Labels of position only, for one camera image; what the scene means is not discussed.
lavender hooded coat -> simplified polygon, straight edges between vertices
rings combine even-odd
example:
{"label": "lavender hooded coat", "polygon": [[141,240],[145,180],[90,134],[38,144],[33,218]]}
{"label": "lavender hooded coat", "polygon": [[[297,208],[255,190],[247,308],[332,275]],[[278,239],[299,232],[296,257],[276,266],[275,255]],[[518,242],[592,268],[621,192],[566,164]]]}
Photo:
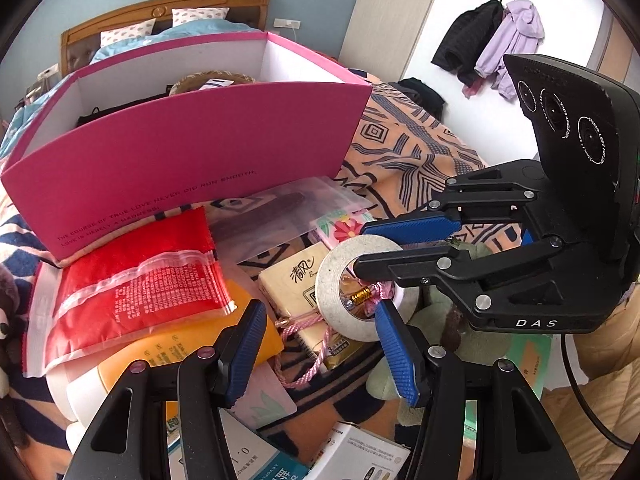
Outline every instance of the lavender hooded coat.
{"label": "lavender hooded coat", "polygon": [[538,10],[528,0],[507,4],[507,15],[489,40],[476,62],[476,72],[487,78],[497,72],[493,88],[507,99],[515,97],[513,81],[502,61],[504,54],[533,54],[538,42],[545,37]]}

open cardboard box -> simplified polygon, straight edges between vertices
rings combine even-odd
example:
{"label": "open cardboard box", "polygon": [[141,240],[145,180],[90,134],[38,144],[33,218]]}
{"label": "open cardboard box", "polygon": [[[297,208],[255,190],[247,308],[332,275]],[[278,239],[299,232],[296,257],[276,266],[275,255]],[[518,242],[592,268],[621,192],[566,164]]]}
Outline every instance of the open cardboard box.
{"label": "open cardboard box", "polygon": [[[75,128],[79,116],[227,70],[259,82],[193,91]],[[1,180],[57,259],[180,205],[340,170],[371,92],[347,69],[266,32],[150,44],[73,73],[17,143]]]}

white bottle cap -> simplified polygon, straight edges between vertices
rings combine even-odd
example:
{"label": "white bottle cap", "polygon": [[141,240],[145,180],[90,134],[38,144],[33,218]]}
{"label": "white bottle cap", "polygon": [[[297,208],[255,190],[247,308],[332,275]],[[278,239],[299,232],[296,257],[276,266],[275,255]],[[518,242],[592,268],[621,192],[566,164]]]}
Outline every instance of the white bottle cap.
{"label": "white bottle cap", "polygon": [[85,432],[86,428],[79,422],[72,422],[66,427],[66,444],[69,446],[72,454],[75,453],[78,446],[80,446],[80,441],[82,437],[84,437]]}
{"label": "white bottle cap", "polygon": [[86,428],[107,398],[98,367],[71,381],[66,387],[66,396],[76,419]]}
{"label": "white bottle cap", "polygon": [[78,420],[74,410],[71,408],[69,400],[66,398],[66,387],[69,384],[69,380],[66,375],[65,364],[58,365],[53,368],[53,370],[47,372],[46,377],[51,397],[60,410],[60,413],[71,422]]}

blue bedding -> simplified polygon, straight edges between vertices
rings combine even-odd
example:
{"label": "blue bedding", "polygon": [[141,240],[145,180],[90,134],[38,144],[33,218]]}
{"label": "blue bedding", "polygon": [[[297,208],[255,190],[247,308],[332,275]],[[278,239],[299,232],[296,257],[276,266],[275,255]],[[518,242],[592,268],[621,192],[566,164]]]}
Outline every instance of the blue bedding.
{"label": "blue bedding", "polygon": [[[97,63],[108,57],[115,56],[127,50],[133,50],[148,44],[161,43],[162,41],[175,40],[177,38],[188,38],[190,36],[202,36],[203,34],[220,34],[222,32],[258,32],[258,29],[251,28],[244,23],[231,23],[227,20],[194,20],[192,22],[183,23],[176,27],[169,28],[160,34],[154,36],[145,36],[144,38],[130,38],[128,40],[120,40],[116,43],[102,47],[95,53],[90,64]],[[58,90],[60,85],[66,81],[62,79],[49,92],[41,95],[33,103],[20,108],[11,119],[7,128],[2,145],[0,145],[0,158],[3,158],[14,148],[20,136],[26,127],[33,121],[42,106],[51,98]]]}

camera lens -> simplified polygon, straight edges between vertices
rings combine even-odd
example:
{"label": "camera lens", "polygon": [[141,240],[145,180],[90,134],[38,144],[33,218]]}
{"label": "camera lens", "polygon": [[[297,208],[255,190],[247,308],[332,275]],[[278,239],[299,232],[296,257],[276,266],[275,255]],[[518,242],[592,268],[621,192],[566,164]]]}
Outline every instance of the camera lens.
{"label": "camera lens", "polygon": [[569,117],[562,101],[556,94],[543,89],[540,92],[540,104],[551,129],[566,139],[569,136]]}
{"label": "camera lens", "polygon": [[536,105],[536,97],[533,95],[531,88],[524,81],[518,81],[518,92],[522,102],[527,107],[529,112],[535,112],[538,106]]}
{"label": "camera lens", "polygon": [[594,164],[602,164],[606,150],[600,129],[593,119],[581,117],[578,120],[578,137],[580,137],[580,145],[587,158]]}

